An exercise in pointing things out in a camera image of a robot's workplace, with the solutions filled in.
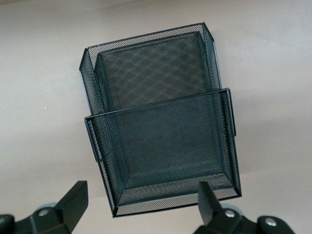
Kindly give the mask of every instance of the screw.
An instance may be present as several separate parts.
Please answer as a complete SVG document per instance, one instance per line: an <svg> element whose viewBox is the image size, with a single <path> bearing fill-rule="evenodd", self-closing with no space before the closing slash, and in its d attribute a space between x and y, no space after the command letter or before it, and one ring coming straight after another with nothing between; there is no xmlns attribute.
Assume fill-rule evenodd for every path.
<svg viewBox="0 0 312 234"><path fill-rule="evenodd" d="M234 218L235 217L235 213L231 210L226 210L225 211L225 215L229 218Z"/></svg>
<svg viewBox="0 0 312 234"><path fill-rule="evenodd" d="M276 227L277 226L277 222L272 219L272 218L266 218L265 219L265 223L268 224L271 227Z"/></svg>
<svg viewBox="0 0 312 234"><path fill-rule="evenodd" d="M41 216L45 216L47 213L49 213L49 210L42 210L39 212L38 215L41 217Z"/></svg>

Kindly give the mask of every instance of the wire mesh tray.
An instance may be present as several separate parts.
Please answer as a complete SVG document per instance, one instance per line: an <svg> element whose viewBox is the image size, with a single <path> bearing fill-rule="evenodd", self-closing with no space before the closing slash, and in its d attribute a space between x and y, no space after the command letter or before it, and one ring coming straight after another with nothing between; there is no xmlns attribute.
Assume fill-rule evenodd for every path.
<svg viewBox="0 0 312 234"><path fill-rule="evenodd" d="M85 121L113 216L194 205L199 181L241 196L229 89Z"/></svg>
<svg viewBox="0 0 312 234"><path fill-rule="evenodd" d="M92 115L221 89L205 23L88 47L79 70Z"/></svg>

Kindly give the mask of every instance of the white backdrop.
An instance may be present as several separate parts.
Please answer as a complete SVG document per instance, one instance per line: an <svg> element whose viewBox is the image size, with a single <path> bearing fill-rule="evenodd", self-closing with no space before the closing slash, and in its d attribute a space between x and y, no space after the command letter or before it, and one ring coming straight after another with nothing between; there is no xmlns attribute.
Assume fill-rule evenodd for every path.
<svg viewBox="0 0 312 234"><path fill-rule="evenodd" d="M22 219L87 180L84 233L190 234L197 207L111 218L84 125L85 47L205 22L232 91L246 217L312 229L312 2L0 0L0 213Z"/></svg>

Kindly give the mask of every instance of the mesh drawer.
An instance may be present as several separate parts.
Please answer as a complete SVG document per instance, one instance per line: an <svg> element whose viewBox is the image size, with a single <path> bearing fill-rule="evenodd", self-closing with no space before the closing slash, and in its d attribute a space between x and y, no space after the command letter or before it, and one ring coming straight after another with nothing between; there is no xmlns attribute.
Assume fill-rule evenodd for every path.
<svg viewBox="0 0 312 234"><path fill-rule="evenodd" d="M204 23L88 47L79 70L93 115L221 88Z"/></svg>
<svg viewBox="0 0 312 234"><path fill-rule="evenodd" d="M228 89L86 118L113 216L241 196Z"/></svg>

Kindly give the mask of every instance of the basket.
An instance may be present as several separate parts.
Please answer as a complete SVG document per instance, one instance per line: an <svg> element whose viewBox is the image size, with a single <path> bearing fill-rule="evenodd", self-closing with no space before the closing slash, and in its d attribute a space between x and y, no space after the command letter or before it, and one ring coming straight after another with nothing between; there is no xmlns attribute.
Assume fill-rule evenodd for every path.
<svg viewBox="0 0 312 234"><path fill-rule="evenodd" d="M241 196L229 89L85 122L113 216L195 205L200 181L220 200Z"/></svg>
<svg viewBox="0 0 312 234"><path fill-rule="evenodd" d="M221 89L205 23L88 47L79 70L92 115Z"/></svg>

